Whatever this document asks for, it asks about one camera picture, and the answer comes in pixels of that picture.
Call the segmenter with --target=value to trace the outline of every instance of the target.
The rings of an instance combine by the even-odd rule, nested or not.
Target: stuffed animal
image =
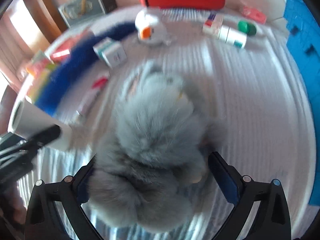
[[[135,25],[140,42],[152,45],[170,45],[171,38],[161,22],[162,12],[156,8],[145,8],[136,17]]]
[[[89,182],[91,207],[112,227],[161,233],[182,225],[193,210],[178,189],[207,173],[199,145],[223,137],[198,88],[148,62],[116,100]]]

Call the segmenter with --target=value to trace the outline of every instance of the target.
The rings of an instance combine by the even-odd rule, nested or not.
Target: green object
[[[238,23],[238,30],[246,33],[248,36],[254,36],[257,33],[257,28],[249,22],[240,21]]]

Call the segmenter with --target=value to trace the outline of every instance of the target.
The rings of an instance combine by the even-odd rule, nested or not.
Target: white plush toy
[[[162,12],[157,8],[145,8],[136,17],[138,38],[147,45],[170,45],[171,38],[161,22]]]

